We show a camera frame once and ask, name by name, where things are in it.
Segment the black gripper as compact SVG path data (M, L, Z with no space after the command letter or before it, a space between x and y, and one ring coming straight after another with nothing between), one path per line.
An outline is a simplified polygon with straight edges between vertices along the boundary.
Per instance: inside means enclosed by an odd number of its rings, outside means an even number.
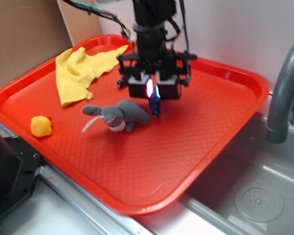
M189 52L189 45L184 52L167 49L165 29L136 30L137 39L133 42L131 54L117 57L122 78L118 86L128 86L129 96L147 98L149 75L156 75L156 90L160 99L180 99L181 85L188 86L191 80L190 61L197 56Z

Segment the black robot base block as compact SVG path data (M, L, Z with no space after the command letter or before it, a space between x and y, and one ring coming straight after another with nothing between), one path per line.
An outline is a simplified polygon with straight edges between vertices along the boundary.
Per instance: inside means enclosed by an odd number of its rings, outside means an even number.
M0 220L33 195L41 158L21 137L0 134Z

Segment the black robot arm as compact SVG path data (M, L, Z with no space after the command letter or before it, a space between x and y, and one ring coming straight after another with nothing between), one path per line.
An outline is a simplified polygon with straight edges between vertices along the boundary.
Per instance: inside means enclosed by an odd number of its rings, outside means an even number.
M147 89L151 75L156 77L156 85L151 91L160 99L179 99L180 86L188 86L191 79L190 61L197 58L187 48L183 53L173 48L167 49L165 22L169 22L177 34L181 30L173 16L176 3L173 0L135 0L133 1L137 49L132 54L118 57L119 71L123 75L118 86L127 85L131 97L150 98Z

